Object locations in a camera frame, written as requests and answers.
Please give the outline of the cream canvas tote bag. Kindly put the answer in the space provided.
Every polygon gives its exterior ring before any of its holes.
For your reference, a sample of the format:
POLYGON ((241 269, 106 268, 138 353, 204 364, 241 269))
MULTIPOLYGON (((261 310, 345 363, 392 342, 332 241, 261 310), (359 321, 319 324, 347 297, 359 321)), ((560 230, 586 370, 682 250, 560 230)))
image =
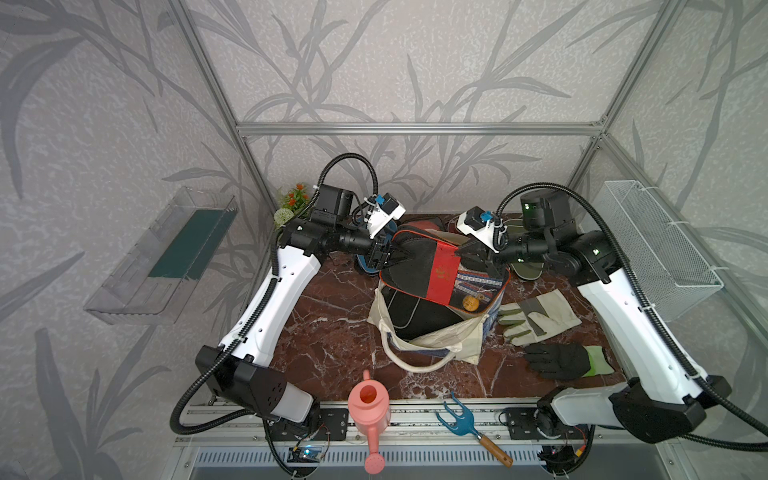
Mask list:
POLYGON ((462 322, 413 340, 404 340, 396 335, 386 310, 381 293, 384 286, 387 285, 380 282, 374 291, 374 300, 367 322, 379 330, 384 351, 392 362, 413 373, 433 372, 452 360, 472 365, 479 363, 483 342, 491 332, 502 305, 504 287, 500 287, 495 292, 489 303, 480 305, 472 312, 451 305, 446 306, 462 316, 464 318, 462 322), (428 355, 438 358, 439 361, 430 366, 415 366, 402 360, 398 356, 400 352, 428 355))

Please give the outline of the olive green paddle case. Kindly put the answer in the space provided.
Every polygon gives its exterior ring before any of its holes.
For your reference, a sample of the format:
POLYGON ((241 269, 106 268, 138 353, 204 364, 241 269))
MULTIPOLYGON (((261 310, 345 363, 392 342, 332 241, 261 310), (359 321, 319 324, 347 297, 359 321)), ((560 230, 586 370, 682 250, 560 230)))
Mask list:
MULTIPOLYGON (((526 229, 520 218, 512 218, 505 221, 509 234, 523 234, 526 229)), ((509 264, 511 270, 523 281, 538 280, 544 270, 544 264, 541 262, 522 262, 515 260, 509 264)))

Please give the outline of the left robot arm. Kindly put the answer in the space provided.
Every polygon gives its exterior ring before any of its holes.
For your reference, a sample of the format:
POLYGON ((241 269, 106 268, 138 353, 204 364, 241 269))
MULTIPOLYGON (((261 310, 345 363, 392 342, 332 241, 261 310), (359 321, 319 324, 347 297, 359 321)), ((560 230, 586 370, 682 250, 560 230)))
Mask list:
POLYGON ((366 198, 361 213, 355 215, 352 199, 348 190, 323 185, 315 192, 308 218, 293 216, 279 229, 270 250, 270 274, 230 332, 217 346, 199 351, 195 363, 200 375, 171 413, 169 425, 175 434, 202 433, 243 416, 314 429, 319 409, 315 397, 271 366, 280 335, 331 253, 359 255, 368 267, 382 269, 390 256, 386 229, 405 212, 394 196, 384 194, 366 198), (239 408, 214 420, 185 425, 182 413, 203 386, 239 408))

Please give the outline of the black paddle case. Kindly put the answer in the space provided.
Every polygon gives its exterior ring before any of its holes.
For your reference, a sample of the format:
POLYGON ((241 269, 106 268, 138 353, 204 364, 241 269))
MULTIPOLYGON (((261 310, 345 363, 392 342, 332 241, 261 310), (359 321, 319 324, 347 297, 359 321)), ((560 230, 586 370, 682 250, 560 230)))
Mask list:
POLYGON ((405 294, 388 286, 384 286, 381 293, 395 333, 404 340, 413 340, 464 320, 462 316, 446 306, 405 294))

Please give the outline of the clear case red paddle set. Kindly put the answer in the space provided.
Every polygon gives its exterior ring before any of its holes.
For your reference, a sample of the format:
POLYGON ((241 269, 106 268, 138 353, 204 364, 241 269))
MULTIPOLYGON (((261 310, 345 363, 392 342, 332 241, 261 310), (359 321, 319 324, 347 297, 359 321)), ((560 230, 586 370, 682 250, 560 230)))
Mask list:
POLYGON ((412 231, 422 232, 424 235, 436 236, 446 232, 445 224, 440 218, 409 221, 404 224, 404 227, 412 231))

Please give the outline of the blue paddle case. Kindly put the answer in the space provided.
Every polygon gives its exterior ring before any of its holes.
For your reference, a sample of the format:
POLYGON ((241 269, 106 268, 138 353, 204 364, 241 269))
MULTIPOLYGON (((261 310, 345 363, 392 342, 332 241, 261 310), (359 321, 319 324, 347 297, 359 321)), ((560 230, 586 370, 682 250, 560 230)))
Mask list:
POLYGON ((355 256, 354 267, 362 275, 373 277, 379 274, 379 269, 369 266, 364 255, 355 256))

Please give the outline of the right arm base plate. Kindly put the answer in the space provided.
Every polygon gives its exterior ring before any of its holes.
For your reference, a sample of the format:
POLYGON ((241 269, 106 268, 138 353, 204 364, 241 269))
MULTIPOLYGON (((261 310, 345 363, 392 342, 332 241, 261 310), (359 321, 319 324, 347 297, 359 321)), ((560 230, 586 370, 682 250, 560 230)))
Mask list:
POLYGON ((511 440, 578 441, 588 437, 589 425, 568 426, 534 406, 502 409, 497 420, 507 429, 511 440))

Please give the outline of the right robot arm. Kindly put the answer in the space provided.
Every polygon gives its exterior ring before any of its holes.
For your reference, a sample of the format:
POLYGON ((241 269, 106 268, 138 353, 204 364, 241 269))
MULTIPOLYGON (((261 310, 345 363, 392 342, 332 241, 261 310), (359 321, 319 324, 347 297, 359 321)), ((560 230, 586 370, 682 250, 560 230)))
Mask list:
POLYGON ((521 199, 525 233, 511 235, 496 211, 473 207, 458 230, 470 240, 460 256, 474 255, 490 273, 512 261, 542 262, 566 276, 603 319, 635 374, 600 388, 556 388, 537 403, 550 424, 621 428, 655 444, 684 438, 714 448, 767 450, 765 442, 702 437, 695 429, 707 409, 720 406, 761 434, 767 426, 729 400, 730 386, 710 376, 684 350, 651 302, 607 221, 585 198, 559 184, 535 182, 503 199, 521 199))

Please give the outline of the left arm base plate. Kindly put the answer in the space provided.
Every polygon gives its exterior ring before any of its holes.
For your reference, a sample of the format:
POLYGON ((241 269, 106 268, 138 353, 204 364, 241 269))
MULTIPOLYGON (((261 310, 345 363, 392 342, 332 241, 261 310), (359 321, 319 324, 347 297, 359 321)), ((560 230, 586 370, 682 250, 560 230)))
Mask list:
POLYGON ((286 419, 268 421, 273 441, 298 442, 299 440, 344 441, 349 427, 347 408, 317 407, 310 410, 307 418, 296 423, 286 419))

